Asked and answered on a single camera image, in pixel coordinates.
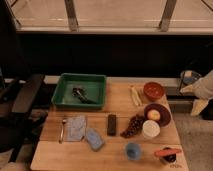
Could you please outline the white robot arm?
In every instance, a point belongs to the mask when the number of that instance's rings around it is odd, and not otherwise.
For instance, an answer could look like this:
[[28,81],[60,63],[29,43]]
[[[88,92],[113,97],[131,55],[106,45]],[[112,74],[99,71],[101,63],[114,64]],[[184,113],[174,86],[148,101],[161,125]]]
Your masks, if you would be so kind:
[[207,107],[209,102],[213,100],[213,69],[193,84],[181,88],[180,92],[192,93],[196,96],[190,115],[199,115]]

